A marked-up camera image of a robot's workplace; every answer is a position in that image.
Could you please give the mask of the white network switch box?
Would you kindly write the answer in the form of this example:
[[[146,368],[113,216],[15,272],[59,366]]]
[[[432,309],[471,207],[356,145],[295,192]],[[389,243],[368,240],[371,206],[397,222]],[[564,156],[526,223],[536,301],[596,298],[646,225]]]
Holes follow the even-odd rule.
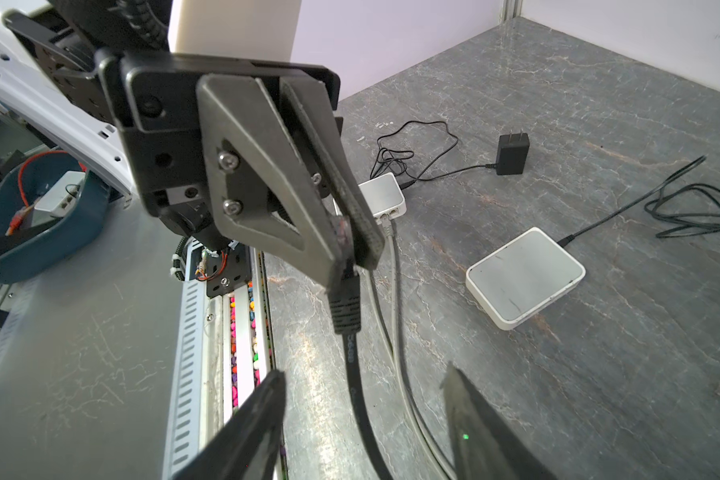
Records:
[[[466,270],[468,291],[497,328],[510,331],[585,277],[585,267],[533,227]]]

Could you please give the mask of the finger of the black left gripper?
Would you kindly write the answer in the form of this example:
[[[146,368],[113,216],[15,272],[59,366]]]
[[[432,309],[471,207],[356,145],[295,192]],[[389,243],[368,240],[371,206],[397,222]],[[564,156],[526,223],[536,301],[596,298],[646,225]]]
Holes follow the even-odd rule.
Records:
[[[333,287],[349,256],[348,241],[337,233],[337,220],[263,82],[205,75],[196,96],[218,230]]]
[[[283,79],[280,91],[330,194],[349,219],[356,264],[365,270],[376,269],[384,251],[384,235],[348,164],[325,86],[315,79]]]

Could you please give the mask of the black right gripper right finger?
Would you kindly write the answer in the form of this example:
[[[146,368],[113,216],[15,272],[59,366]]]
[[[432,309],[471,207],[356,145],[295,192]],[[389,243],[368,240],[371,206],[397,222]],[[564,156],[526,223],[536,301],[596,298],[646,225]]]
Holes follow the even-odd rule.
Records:
[[[462,370],[447,366],[442,382],[458,479],[554,479]]]

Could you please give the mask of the black power adapter large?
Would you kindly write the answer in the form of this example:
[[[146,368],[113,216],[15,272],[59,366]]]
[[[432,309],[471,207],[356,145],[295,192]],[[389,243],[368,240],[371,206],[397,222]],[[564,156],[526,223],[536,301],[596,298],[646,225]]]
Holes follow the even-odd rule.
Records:
[[[416,152],[413,149],[393,149],[384,145],[386,140],[390,140],[399,134],[402,134],[408,127],[413,126],[441,127],[450,141],[442,152],[436,154],[417,173],[414,173],[410,169],[410,162],[416,157]],[[429,172],[435,164],[454,151],[459,144],[460,138],[450,130],[450,127],[445,120],[408,120],[396,130],[383,134],[376,139],[377,151],[369,171],[368,179],[374,180],[382,175],[390,173],[396,179],[404,179],[404,181],[402,183],[398,183],[398,185],[402,190],[405,190],[418,183],[435,182],[476,170],[492,170],[497,176],[517,176],[524,173],[531,147],[530,137],[525,132],[503,134],[499,137],[497,153],[493,162],[475,164],[430,175]]]

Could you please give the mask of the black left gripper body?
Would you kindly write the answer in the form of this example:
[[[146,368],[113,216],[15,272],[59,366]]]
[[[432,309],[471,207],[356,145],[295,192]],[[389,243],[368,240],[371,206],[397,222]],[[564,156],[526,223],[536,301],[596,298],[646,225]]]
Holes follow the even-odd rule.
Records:
[[[310,175],[316,153],[281,94],[284,77],[310,78],[335,111],[340,77],[325,66],[158,51],[99,50],[96,76],[119,130],[136,189],[147,212],[176,234],[214,232],[203,159],[197,84],[208,74],[263,82]]]

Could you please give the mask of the black power adapter small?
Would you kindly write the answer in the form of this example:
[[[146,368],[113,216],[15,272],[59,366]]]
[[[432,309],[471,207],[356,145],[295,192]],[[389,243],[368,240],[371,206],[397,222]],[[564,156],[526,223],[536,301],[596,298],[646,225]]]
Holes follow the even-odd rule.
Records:
[[[669,188],[683,176],[700,167],[707,161],[706,155],[701,155],[687,165],[679,168],[665,178],[652,190],[641,195],[637,199],[627,203],[605,217],[591,223],[581,229],[562,237],[557,245],[565,248],[579,237],[592,230],[614,220],[616,217],[626,213],[634,207],[641,206],[643,211],[652,219],[668,225],[668,228],[655,234],[657,239],[674,239],[699,237],[720,233],[720,188],[709,183],[694,182],[683,185],[676,190]],[[678,200],[683,195],[697,195],[709,202],[711,206],[705,211],[680,212],[669,211],[669,204]]]

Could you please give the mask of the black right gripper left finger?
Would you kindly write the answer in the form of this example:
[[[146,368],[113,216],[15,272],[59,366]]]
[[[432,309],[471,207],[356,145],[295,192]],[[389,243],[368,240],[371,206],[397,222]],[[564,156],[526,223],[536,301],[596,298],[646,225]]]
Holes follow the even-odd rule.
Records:
[[[286,376],[273,370],[177,479],[271,479],[281,451]]]

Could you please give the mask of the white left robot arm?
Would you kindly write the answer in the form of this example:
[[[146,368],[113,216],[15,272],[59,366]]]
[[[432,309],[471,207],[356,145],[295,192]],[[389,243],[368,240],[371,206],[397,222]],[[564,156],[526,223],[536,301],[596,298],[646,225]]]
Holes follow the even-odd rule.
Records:
[[[384,236],[297,1],[0,1],[0,100],[177,234],[333,290]]]

